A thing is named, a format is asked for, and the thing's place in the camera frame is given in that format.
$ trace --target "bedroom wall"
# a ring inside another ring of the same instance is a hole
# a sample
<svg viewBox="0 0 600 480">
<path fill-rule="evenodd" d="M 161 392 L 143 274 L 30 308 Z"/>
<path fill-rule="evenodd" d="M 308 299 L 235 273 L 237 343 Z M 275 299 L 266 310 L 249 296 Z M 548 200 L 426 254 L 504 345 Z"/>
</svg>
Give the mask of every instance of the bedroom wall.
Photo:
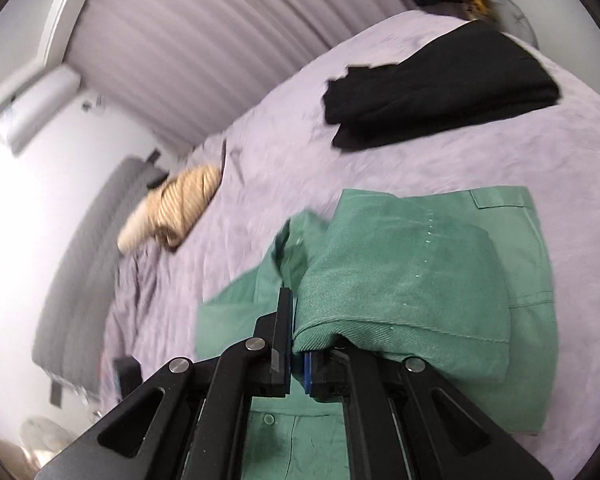
<svg viewBox="0 0 600 480">
<path fill-rule="evenodd" d="M 89 425 L 88 410 L 65 392 L 49 405 L 50 382 L 30 357 L 47 287 L 78 222 L 127 155 L 157 146 L 149 128 L 120 108 L 84 112 L 85 91 L 14 158 L 0 144 L 0 437 L 17 441 L 21 423 L 44 415 L 69 430 Z M 170 169 L 175 160 L 161 158 Z"/>
<path fill-rule="evenodd" d="M 0 102 L 36 78 L 40 37 L 54 0 L 9 0 L 0 12 Z"/>
<path fill-rule="evenodd" d="M 513 0 L 540 51 L 600 94 L 600 30 L 579 0 Z"/>
</svg>

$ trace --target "headboard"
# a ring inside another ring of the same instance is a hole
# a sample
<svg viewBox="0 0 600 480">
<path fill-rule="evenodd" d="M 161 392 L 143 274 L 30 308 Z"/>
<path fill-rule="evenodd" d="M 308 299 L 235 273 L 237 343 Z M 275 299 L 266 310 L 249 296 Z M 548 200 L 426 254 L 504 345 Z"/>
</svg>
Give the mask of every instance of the headboard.
<svg viewBox="0 0 600 480">
<path fill-rule="evenodd" d="M 129 157 L 111 175 L 84 216 L 51 283 L 32 358 L 55 380 L 97 398 L 104 327 L 114 298 L 126 218 L 165 173 Z"/>
</svg>

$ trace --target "wrinkled fabric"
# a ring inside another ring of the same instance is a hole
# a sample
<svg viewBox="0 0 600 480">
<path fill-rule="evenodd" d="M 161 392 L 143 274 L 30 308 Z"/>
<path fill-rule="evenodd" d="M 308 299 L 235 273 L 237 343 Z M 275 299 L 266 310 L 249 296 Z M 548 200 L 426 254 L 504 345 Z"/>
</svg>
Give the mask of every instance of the wrinkled fabric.
<svg viewBox="0 0 600 480">
<path fill-rule="evenodd" d="M 101 398 L 116 403 L 112 357 L 125 351 L 144 377 L 176 356 L 195 358 L 197 306 L 261 262 L 290 216 L 330 219 L 350 187 L 422 196 L 526 186 L 554 270 L 559 354 L 542 433 L 519 437 L 555 480 L 572 480 L 600 442 L 600 97 L 526 46 L 562 90 L 557 106 L 393 146 L 343 154 L 324 124 L 326 81 L 352 64 L 400 62 L 464 22 L 410 11 L 324 54 L 280 85 L 187 161 L 219 165 L 222 186 L 171 254 L 155 241 L 122 260 L 105 334 Z"/>
</svg>

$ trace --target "black folded garment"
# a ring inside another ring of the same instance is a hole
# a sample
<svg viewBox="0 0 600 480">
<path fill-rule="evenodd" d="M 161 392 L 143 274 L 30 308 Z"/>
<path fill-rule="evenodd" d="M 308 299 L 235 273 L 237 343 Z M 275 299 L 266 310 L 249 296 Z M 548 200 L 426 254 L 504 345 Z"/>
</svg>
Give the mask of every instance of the black folded garment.
<svg viewBox="0 0 600 480">
<path fill-rule="evenodd" d="M 332 145 L 358 151 L 554 105 L 538 60 L 484 22 L 440 36 L 400 64 L 350 66 L 323 96 Z"/>
</svg>

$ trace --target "beige knit sweater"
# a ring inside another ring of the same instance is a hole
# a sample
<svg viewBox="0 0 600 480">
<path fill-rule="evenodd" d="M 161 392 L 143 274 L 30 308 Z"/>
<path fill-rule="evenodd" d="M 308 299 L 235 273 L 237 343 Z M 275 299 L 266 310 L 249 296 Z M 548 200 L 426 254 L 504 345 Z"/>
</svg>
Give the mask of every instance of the beige knit sweater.
<svg viewBox="0 0 600 480">
<path fill-rule="evenodd" d="M 220 170 L 205 164 L 151 190 L 120 231 L 120 251 L 127 254 L 149 236 L 171 250 L 179 247 L 211 202 L 220 179 Z"/>
</svg>

